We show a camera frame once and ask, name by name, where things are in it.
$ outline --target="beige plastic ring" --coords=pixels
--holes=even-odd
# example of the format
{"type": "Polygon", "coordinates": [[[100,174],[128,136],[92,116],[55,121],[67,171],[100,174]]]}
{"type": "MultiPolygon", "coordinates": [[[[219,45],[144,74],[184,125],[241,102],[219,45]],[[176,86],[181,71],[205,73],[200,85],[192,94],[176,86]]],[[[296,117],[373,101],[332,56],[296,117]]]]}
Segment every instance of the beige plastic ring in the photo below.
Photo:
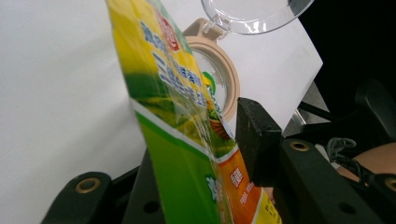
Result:
{"type": "Polygon", "coordinates": [[[227,96],[222,115],[227,121],[230,121],[236,112],[236,101],[240,94],[239,79],[233,62],[213,40],[201,36],[186,36],[186,39],[191,49],[200,50],[212,60],[219,69],[222,78],[226,80],[227,96]]]}

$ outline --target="snack bag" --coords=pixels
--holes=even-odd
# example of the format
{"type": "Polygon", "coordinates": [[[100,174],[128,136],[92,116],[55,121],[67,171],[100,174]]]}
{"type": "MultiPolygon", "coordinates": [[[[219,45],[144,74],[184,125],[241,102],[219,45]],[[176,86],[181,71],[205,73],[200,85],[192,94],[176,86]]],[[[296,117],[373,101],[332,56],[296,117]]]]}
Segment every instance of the snack bag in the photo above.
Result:
{"type": "Polygon", "coordinates": [[[213,86],[162,4],[107,5],[166,223],[280,223],[263,189],[249,181],[213,86]]]}

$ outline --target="white surface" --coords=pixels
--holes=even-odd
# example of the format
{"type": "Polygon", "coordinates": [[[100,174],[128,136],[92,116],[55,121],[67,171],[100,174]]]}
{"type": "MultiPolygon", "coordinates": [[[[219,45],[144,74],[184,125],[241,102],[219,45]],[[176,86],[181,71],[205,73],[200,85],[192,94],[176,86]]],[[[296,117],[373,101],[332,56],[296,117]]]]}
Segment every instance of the white surface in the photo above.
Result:
{"type": "MultiPolygon", "coordinates": [[[[208,20],[199,0],[163,0],[163,4],[181,31],[198,18],[208,20]]],[[[294,20],[264,35],[229,34],[218,45],[233,61],[241,96],[262,104],[284,130],[322,66],[304,27],[294,20]]]]}
{"type": "Polygon", "coordinates": [[[39,223],[64,185],[140,164],[105,1],[0,1],[0,223],[39,223]]]}
{"type": "MultiPolygon", "coordinates": [[[[181,30],[205,18],[199,0],[164,4],[181,30]]],[[[0,223],[39,223],[76,175],[117,177],[140,163],[105,1],[2,0],[0,43],[0,223]]],[[[321,66],[301,24],[219,44],[242,96],[286,127],[321,66]]]]}

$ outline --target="red logo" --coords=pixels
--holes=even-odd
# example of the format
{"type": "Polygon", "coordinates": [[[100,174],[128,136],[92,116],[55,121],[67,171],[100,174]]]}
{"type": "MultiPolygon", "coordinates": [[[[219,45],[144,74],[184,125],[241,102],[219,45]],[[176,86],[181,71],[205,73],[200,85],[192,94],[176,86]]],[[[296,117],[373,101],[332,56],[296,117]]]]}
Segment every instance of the red logo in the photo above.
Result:
{"type": "Polygon", "coordinates": [[[163,36],[165,37],[169,48],[171,48],[171,50],[173,51],[179,50],[175,30],[173,29],[171,23],[165,17],[163,17],[158,11],[157,11],[157,17],[161,25],[161,30],[163,31],[163,36]]]}

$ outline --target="black background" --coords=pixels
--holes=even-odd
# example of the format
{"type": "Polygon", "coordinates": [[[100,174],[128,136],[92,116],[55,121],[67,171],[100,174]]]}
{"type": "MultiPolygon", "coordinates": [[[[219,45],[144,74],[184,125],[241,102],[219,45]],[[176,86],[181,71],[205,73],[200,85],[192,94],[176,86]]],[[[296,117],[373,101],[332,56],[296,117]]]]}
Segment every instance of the black background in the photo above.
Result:
{"type": "Polygon", "coordinates": [[[323,61],[315,83],[329,110],[354,110],[354,94],[367,77],[394,88],[396,8],[390,0],[315,0],[300,16],[323,61]]]}

